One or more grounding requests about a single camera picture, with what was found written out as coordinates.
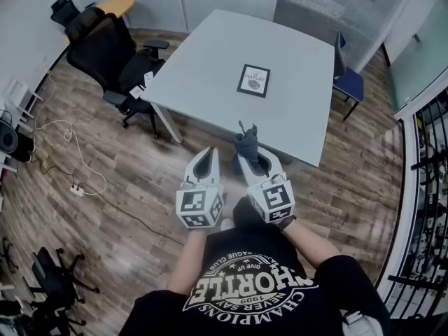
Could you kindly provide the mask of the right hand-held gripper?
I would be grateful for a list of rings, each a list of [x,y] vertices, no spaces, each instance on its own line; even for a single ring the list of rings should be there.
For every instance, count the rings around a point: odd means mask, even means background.
[[[266,223],[279,223],[293,215],[295,200],[291,182],[286,178],[278,157],[259,147],[254,160],[237,154],[247,185],[247,196]]]

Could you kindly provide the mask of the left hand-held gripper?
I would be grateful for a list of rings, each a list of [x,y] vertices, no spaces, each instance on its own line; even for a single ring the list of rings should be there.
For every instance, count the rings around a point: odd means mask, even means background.
[[[185,168],[184,182],[176,192],[176,215],[188,229],[212,228],[225,204],[220,184],[218,149],[205,148]]]

